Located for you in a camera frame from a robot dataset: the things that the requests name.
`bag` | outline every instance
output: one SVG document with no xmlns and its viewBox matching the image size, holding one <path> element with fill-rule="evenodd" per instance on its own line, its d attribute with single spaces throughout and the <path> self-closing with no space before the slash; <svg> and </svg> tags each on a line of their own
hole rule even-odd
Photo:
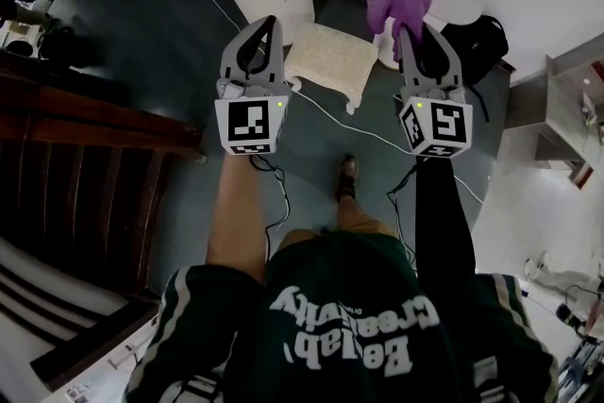
<svg viewBox="0 0 604 403">
<path fill-rule="evenodd" d="M 441 32 L 460 57 L 463 84 L 473 86 L 510 50 L 501 23 L 482 15 L 470 25 L 447 24 Z"/>
</svg>

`green t-shirt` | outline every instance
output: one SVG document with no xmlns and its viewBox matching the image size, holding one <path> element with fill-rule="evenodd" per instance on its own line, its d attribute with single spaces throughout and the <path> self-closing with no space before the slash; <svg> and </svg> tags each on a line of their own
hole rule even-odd
<svg viewBox="0 0 604 403">
<path fill-rule="evenodd" d="M 556 401 L 556 360 L 513 277 L 444 280 L 443 294 L 454 304 L 441 317 L 385 235 L 289 246 L 265 287 L 226 267 L 181 269 L 125 400 Z"/>
</svg>

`purple cloth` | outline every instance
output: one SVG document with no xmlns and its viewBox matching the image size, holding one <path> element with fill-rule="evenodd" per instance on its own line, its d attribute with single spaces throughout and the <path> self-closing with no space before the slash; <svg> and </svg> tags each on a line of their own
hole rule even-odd
<svg viewBox="0 0 604 403">
<path fill-rule="evenodd" d="M 398 34 L 405 25 L 419 45 L 422 25 L 432 0 L 367 0 L 367 23 L 375 34 L 384 31 L 386 19 L 393 17 L 394 60 L 398 61 Z"/>
</svg>

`white cushion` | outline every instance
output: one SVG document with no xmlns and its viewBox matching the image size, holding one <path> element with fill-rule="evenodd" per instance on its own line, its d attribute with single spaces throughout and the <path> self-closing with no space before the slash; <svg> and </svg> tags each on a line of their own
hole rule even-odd
<svg viewBox="0 0 604 403">
<path fill-rule="evenodd" d="M 285 75 L 301 76 L 342 92 L 350 99 L 354 112 L 376 60 L 378 48 L 370 42 L 308 23 L 300 29 L 285 61 Z"/>
</svg>

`white cabinet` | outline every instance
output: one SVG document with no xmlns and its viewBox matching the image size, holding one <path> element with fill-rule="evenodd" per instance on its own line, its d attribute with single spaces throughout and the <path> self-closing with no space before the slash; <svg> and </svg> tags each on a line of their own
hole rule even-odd
<svg viewBox="0 0 604 403">
<path fill-rule="evenodd" d="M 235 0 L 250 24 L 267 15 L 275 15 L 283 27 L 283 42 L 294 42 L 306 22 L 314 22 L 312 0 Z"/>
</svg>

